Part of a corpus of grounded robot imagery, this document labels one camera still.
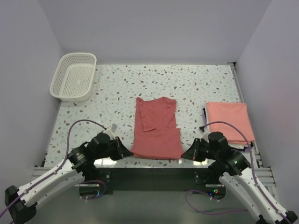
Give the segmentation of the red t shirt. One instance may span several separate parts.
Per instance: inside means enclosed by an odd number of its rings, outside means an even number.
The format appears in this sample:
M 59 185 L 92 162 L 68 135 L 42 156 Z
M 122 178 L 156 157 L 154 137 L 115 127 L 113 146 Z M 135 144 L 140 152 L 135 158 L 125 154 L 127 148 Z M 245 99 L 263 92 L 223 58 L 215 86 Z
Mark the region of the red t shirt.
M 134 140 L 131 152 L 147 159 L 177 160 L 183 154 L 180 129 L 176 126 L 177 102 L 161 97 L 136 99 Z

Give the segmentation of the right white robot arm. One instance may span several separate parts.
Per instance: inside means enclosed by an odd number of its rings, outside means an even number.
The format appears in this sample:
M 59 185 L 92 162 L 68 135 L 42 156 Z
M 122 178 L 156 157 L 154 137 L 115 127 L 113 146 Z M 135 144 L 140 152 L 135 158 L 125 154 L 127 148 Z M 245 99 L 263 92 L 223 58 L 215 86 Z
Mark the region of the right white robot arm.
M 215 179 L 231 191 L 245 206 L 257 224 L 292 224 L 294 211 L 285 209 L 258 179 L 254 167 L 239 151 L 233 150 L 221 132 L 207 139 L 196 138 L 182 159 L 214 162 L 208 169 Z

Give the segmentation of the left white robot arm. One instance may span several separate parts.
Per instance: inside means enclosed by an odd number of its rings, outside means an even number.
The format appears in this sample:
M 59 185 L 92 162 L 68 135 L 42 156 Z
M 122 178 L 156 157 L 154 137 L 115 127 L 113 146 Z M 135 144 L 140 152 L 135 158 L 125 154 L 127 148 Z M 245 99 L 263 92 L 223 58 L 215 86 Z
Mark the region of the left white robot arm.
M 119 137 L 111 139 L 106 133 L 100 133 L 79 147 L 73 148 L 58 165 L 39 176 L 35 180 L 5 190 L 6 211 L 14 224 L 25 224 L 37 212 L 37 207 L 62 191 L 77 185 L 97 183 L 100 180 L 94 162 L 98 159 L 110 158 L 117 161 L 133 154 L 122 144 Z

